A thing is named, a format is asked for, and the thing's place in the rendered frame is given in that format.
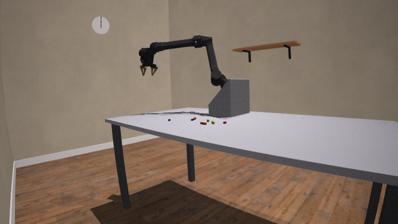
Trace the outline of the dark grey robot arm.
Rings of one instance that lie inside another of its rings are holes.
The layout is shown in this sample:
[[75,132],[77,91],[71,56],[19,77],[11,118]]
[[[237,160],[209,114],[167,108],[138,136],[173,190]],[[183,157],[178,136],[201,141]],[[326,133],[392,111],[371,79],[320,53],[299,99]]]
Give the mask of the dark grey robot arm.
[[159,42],[159,43],[154,42],[154,43],[150,44],[149,48],[142,48],[139,51],[139,56],[141,56],[140,57],[141,63],[144,62],[146,64],[147,57],[153,58],[154,54],[156,54],[157,52],[167,50],[167,49],[191,47],[191,46],[193,46],[195,48],[201,48],[201,47],[206,46],[210,70],[211,70],[211,83],[214,86],[220,85],[220,87],[222,88],[228,80],[219,71],[219,68],[218,68],[218,65],[216,62],[215,53],[214,53],[212,37],[196,35],[196,36],[193,36],[193,38],[186,39],[186,40]]

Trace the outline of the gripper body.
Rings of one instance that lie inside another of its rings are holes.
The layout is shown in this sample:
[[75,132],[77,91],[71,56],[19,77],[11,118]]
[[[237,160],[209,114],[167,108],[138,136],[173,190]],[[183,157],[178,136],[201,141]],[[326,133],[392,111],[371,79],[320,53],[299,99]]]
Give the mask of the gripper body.
[[147,64],[142,63],[141,67],[148,67],[150,66],[151,68],[157,68],[155,64],[153,64],[154,58],[147,58]]

